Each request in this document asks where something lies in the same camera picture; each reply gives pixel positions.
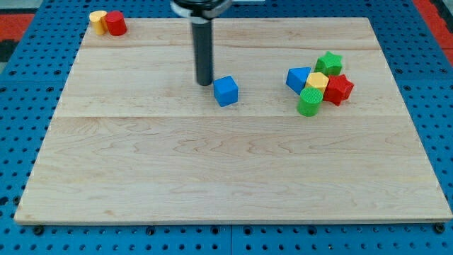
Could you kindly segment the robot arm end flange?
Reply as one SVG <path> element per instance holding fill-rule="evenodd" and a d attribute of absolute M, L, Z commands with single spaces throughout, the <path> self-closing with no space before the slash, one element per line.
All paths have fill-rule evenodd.
<path fill-rule="evenodd" d="M 203 18 L 211 20 L 224 13 L 232 0 L 171 0 L 171 9 L 184 18 Z"/>

